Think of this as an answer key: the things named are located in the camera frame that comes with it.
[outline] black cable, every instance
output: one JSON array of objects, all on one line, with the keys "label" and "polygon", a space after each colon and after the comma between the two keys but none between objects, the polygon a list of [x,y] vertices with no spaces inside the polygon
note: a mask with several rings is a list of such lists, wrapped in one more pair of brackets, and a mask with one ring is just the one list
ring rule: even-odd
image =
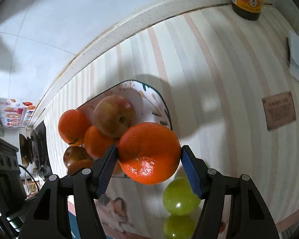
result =
[{"label": "black cable", "polygon": [[30,175],[31,179],[34,181],[35,185],[37,186],[37,191],[39,192],[40,189],[39,189],[39,186],[37,185],[37,181],[33,178],[33,176],[29,173],[29,171],[28,171],[26,168],[24,168],[24,167],[23,167],[22,165],[20,165],[20,164],[19,164],[19,167],[21,167],[23,170],[25,170],[25,171]]}]

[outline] poster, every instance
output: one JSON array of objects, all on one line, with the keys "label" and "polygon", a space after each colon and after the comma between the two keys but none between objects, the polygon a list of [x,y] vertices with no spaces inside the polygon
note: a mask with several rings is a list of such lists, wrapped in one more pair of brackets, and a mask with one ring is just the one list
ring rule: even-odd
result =
[{"label": "poster", "polygon": [[4,128],[27,127],[36,106],[32,102],[0,99],[0,122]]}]

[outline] green grape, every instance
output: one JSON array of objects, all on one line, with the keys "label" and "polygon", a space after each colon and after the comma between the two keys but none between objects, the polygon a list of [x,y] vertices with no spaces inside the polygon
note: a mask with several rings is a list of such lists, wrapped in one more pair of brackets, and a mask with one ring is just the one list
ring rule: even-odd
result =
[{"label": "green grape", "polygon": [[200,202],[201,200],[192,192],[186,177],[173,180],[163,194],[164,207],[168,212],[178,216],[189,215]]},{"label": "green grape", "polygon": [[189,216],[170,215],[163,224],[163,231],[168,239],[190,239],[195,226]]}]

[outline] fruit plate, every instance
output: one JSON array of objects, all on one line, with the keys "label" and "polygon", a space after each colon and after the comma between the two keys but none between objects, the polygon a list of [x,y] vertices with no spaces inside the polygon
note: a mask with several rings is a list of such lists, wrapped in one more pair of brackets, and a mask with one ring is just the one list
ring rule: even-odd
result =
[{"label": "fruit plate", "polygon": [[105,97],[113,94],[121,95],[133,104],[136,112],[133,125],[142,122],[155,122],[173,130],[171,117],[163,97],[150,85],[136,80],[121,82],[90,99],[77,109],[84,113],[90,123],[93,124],[93,113],[96,105]]}]

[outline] table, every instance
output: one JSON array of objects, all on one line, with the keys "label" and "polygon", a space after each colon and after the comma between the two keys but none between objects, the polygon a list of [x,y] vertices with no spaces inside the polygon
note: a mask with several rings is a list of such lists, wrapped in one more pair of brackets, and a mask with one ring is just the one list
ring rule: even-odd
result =
[{"label": "table", "polygon": [[[196,157],[224,175],[252,177],[283,229],[287,223],[281,222],[299,209],[299,82],[286,63],[290,29],[271,6],[263,6],[255,22],[222,6],[165,20],[121,42],[79,72],[47,106],[53,173],[66,175],[67,145],[57,133],[61,114],[136,79],[161,93],[181,144],[190,145]],[[285,91],[292,92],[297,120],[268,131],[262,98]],[[128,209],[128,218],[136,233],[164,238],[162,224],[169,214],[161,198],[171,179],[155,186],[111,179],[107,194],[127,205],[132,200],[138,211]],[[228,213],[226,199],[224,219]]]}]

